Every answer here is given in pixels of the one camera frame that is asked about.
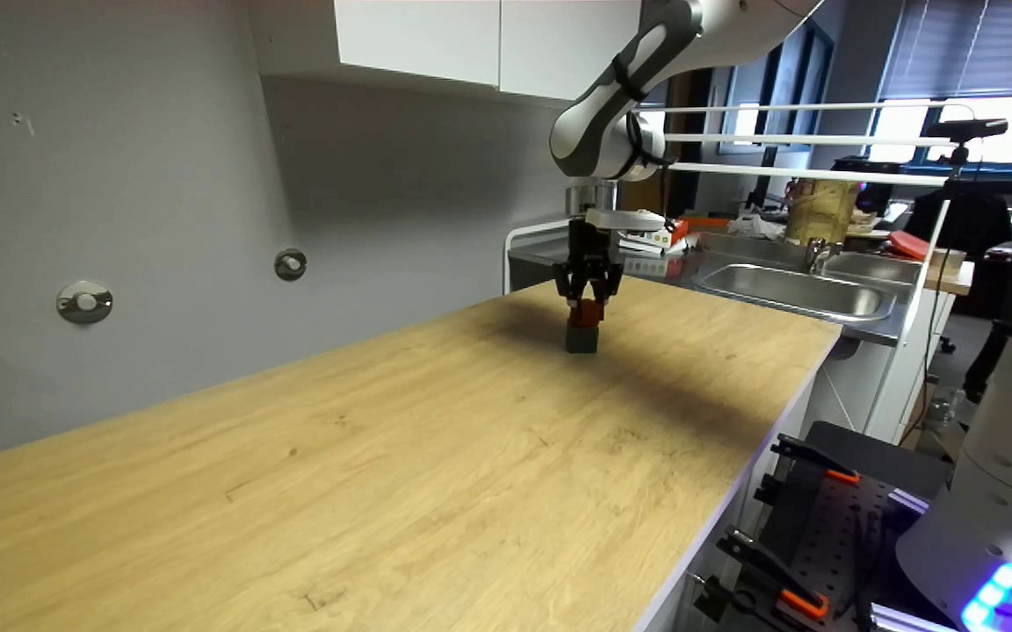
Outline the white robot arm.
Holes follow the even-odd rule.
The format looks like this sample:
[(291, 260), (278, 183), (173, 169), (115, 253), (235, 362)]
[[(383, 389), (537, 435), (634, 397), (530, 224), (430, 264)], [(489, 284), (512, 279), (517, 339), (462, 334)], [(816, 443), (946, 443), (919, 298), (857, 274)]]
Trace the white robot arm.
[(665, 82), (767, 57), (822, 0), (661, 0), (642, 27), (552, 122), (550, 154), (591, 183), (641, 183), (665, 164), (665, 140), (636, 106)]

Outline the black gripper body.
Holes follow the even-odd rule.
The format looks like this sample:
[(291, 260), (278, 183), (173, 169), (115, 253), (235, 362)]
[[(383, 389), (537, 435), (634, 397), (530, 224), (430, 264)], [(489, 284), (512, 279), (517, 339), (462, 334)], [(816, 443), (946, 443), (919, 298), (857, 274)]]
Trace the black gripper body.
[(570, 224), (570, 257), (562, 266), (572, 272), (577, 292), (595, 288), (595, 281), (600, 281), (604, 272), (621, 272), (613, 260), (613, 237), (588, 222)]

